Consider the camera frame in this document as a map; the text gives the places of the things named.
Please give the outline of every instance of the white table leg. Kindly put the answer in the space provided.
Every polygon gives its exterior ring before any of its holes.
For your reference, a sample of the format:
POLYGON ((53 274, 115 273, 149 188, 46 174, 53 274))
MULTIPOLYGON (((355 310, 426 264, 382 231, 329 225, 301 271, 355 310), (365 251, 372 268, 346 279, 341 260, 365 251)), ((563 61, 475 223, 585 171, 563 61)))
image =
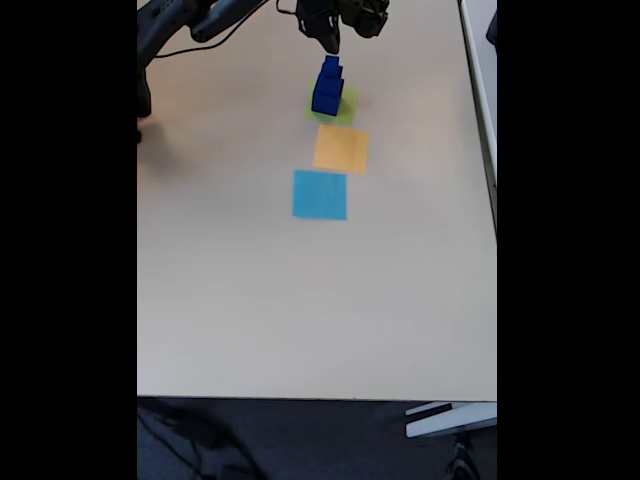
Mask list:
MULTIPOLYGON (((446 404, 446 402, 432 402, 421 407, 407 410, 407 415, 424 412, 446 404)), ((458 431, 475 430, 496 425, 498 423, 498 404, 496 402, 483 403, 451 403, 452 410, 439 413, 422 420, 408 423, 407 438, 423 435, 455 433, 458 431)))

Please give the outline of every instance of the white object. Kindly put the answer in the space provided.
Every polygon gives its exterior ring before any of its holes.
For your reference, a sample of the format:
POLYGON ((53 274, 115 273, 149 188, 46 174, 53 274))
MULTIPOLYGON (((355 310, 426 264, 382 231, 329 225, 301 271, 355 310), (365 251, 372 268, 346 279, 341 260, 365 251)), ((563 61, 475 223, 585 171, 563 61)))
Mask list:
MULTIPOLYGON (((431 406, 431 404, 427 404, 424 407, 435 408, 431 406)), ((447 412, 439 413, 407 424, 407 437, 414 438, 425 435, 451 433, 452 431, 473 430, 475 428, 488 427, 498 423, 498 404, 496 402, 457 402, 452 404, 452 407, 452 410, 447 412)))
POLYGON ((433 410, 434 408, 442 407, 444 405, 451 405, 451 408, 458 408, 464 405, 468 405, 469 402, 429 402, 424 405, 420 405, 419 407, 410 408, 405 412, 405 415, 408 417, 410 415, 416 415, 417 413, 428 412, 429 410, 433 410))
MULTIPOLYGON (((347 221, 291 214, 325 54, 274 2, 222 47, 147 69, 138 395, 496 399, 496 238, 458 7, 396 1, 380 37, 341 33, 370 136, 347 221)), ((163 52, 192 46, 183 29, 163 52)))
POLYGON ((476 82, 476 93, 484 120, 487 144, 493 166, 493 177, 498 183, 498 55, 487 40, 487 31, 498 8, 496 0, 461 0, 471 65, 476 82))

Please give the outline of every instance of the table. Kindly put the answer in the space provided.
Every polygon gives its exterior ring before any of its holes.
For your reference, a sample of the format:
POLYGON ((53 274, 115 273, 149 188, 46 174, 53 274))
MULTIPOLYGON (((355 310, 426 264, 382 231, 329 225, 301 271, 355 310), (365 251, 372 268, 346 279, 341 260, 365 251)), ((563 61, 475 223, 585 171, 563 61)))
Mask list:
MULTIPOLYGON (((163 52, 189 46, 183 29, 163 52)), ((147 69, 138 395, 496 400, 496 237, 455 0, 392 1, 374 39, 342 27, 370 135, 347 221, 291 214, 323 58, 270 2, 147 69)))

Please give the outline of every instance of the cable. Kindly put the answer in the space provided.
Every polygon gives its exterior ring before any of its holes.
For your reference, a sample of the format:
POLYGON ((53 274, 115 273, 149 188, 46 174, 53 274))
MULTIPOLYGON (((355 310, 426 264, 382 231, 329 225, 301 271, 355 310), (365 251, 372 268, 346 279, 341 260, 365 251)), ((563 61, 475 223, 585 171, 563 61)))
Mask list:
MULTIPOLYGON (((167 450, 169 450, 171 453, 173 453, 173 455, 180 460, 182 463, 184 463, 187 467, 189 467, 194 474, 199 475, 200 477, 202 477, 202 472, 200 472, 200 467, 201 465, 198 465, 197 467, 195 465, 193 465, 189 460, 187 460, 186 458, 184 458, 182 455, 180 455, 170 444, 169 442, 167 442, 164 438, 162 438, 158 433, 154 432, 149 425, 147 425, 147 422, 144 421, 144 419, 140 416, 140 414, 138 413, 138 420, 140 421, 140 424, 144 427, 144 429, 147 431, 147 433, 149 435, 151 435, 153 438, 155 438, 158 442, 160 442, 162 445, 164 445, 167 450)), ((202 458, 200 457, 200 452, 198 452, 198 461, 199 463, 202 463, 202 458)))
POLYGON ((171 52, 171 53, 165 53, 164 55, 156 55, 154 58, 169 58, 169 57, 173 57, 174 55, 180 55, 181 53, 189 53, 189 52, 199 52, 201 50, 211 50, 212 48, 216 48, 219 47, 220 45, 222 45, 224 42, 226 42, 227 40, 229 40, 229 38, 231 37, 231 35, 233 35, 236 30, 238 30, 238 28, 240 28, 240 25, 242 25, 244 22, 246 22, 247 20, 249 20, 249 17, 251 15, 253 15, 254 13, 256 13, 260 7, 262 7, 265 3, 267 3, 269 0, 263 0, 262 2, 260 2, 258 5, 256 5, 255 7, 253 7, 249 13, 247 13, 244 17, 242 17, 242 20, 240 20, 238 23, 236 23, 235 27, 233 27, 231 29, 231 31, 227 34, 226 37, 224 37, 222 40, 220 40, 218 43, 215 43, 213 45, 208 45, 206 47, 194 47, 194 48, 186 48, 184 50, 178 50, 176 52, 171 52))
POLYGON ((284 13, 285 15, 295 15, 296 12, 292 12, 291 10, 282 10, 280 9, 280 0, 276 0, 276 10, 280 13, 284 13))

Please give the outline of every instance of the green square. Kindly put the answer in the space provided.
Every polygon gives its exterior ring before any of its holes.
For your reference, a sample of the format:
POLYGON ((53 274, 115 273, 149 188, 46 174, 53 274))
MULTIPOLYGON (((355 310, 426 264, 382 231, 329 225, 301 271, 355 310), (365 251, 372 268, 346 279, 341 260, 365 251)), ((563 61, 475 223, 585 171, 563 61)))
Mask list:
POLYGON ((356 99, 358 98, 358 89, 355 87, 344 87, 342 90, 342 99, 340 100, 340 107, 338 107, 338 115, 335 117, 332 115, 325 115, 324 113, 316 113, 311 110, 311 101, 313 100, 313 89, 315 83, 311 85, 311 91, 309 92, 309 100, 307 101, 307 110, 304 112, 304 117, 310 120, 317 120, 322 123, 328 123, 330 125, 353 125, 353 116, 356 113, 356 99))

